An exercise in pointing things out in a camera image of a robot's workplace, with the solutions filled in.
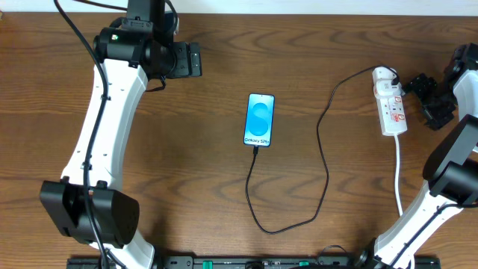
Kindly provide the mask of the blue screen smartphone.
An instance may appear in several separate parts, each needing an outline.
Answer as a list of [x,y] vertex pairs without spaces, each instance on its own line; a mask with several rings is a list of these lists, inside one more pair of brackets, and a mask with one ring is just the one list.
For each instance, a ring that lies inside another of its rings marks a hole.
[[243,143],[248,146],[269,147],[271,144],[275,96],[249,94]]

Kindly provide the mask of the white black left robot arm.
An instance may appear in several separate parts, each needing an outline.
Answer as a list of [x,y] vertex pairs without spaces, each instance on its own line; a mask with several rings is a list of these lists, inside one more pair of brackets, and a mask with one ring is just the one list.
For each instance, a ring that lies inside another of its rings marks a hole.
[[93,92],[74,152],[40,202],[60,234],[96,248],[90,268],[159,268],[161,257],[139,232],[140,206],[122,191],[123,161],[135,111],[149,82],[200,77],[197,43],[177,42],[170,1],[130,1],[126,15],[85,42]]

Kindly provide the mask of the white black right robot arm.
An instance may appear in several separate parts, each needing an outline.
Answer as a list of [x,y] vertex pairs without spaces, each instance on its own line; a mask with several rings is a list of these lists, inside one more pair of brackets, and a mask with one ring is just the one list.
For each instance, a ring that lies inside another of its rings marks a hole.
[[443,91],[454,95],[460,121],[427,159],[423,185],[395,224],[371,241],[355,268],[408,268],[415,253],[447,220],[477,206],[477,45],[455,50]]

